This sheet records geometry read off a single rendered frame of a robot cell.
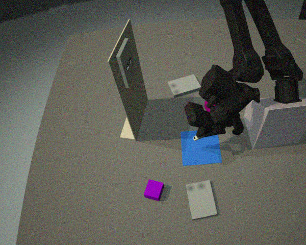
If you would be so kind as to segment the blue square marker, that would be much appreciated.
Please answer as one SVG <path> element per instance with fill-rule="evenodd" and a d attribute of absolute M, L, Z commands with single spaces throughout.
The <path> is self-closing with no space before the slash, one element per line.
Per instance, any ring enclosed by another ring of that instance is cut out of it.
<path fill-rule="evenodd" d="M 203 165 L 221 163 L 221 152 L 218 135 L 193 138 L 197 131 L 181 132 L 182 161 L 185 165 Z"/>

